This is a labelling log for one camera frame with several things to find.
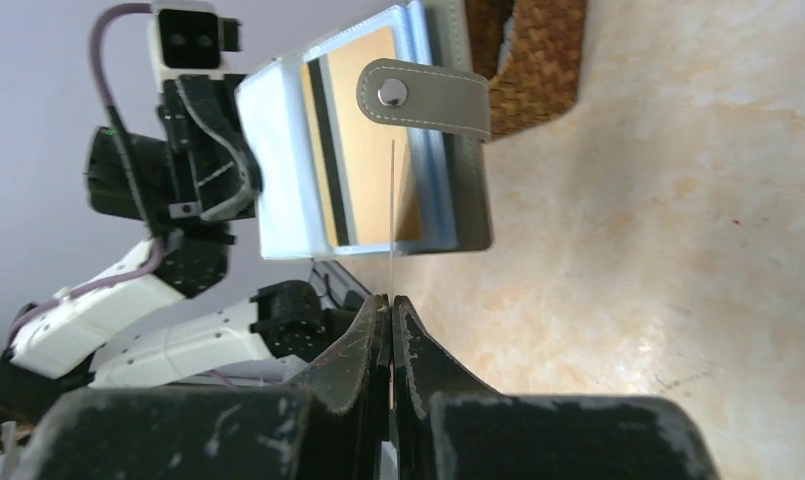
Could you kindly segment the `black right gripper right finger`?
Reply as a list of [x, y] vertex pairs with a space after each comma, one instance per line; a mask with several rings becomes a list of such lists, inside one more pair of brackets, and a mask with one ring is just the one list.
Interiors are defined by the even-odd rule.
[[702, 434], [656, 396], [508, 395], [427, 331], [391, 315], [403, 479], [716, 479]]

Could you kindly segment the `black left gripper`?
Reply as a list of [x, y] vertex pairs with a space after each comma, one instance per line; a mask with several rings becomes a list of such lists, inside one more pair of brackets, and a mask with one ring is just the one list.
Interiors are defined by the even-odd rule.
[[184, 74], [163, 84], [156, 112], [163, 140], [132, 133], [132, 159], [146, 211], [161, 226], [156, 276], [186, 298], [221, 281], [235, 238], [251, 219], [263, 180], [245, 141], [235, 92], [241, 74]]

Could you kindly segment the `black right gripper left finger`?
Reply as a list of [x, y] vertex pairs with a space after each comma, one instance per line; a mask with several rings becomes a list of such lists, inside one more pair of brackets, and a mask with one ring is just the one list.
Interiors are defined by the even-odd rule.
[[373, 479], [387, 417], [390, 313], [260, 388], [80, 389], [38, 424], [21, 479]]

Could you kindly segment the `gold credit card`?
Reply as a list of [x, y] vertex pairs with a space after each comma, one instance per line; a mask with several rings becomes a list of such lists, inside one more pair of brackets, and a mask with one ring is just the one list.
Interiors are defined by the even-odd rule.
[[302, 87], [322, 227], [333, 249], [382, 249], [422, 239], [409, 133], [367, 118], [357, 101], [362, 70], [397, 53], [382, 26], [302, 64]]

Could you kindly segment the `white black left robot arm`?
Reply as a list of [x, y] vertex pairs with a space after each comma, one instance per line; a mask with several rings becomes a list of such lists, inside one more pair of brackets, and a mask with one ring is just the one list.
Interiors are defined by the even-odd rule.
[[246, 362], [310, 362], [330, 344], [319, 296], [304, 280], [139, 328], [217, 285], [229, 267], [232, 222], [255, 214], [262, 178], [243, 139], [240, 82], [234, 73], [165, 81], [156, 109], [164, 139], [128, 132], [116, 109], [94, 132], [85, 170], [91, 207], [140, 220], [149, 236], [94, 278], [19, 311], [0, 352], [0, 452], [27, 443], [70, 392], [160, 387]]

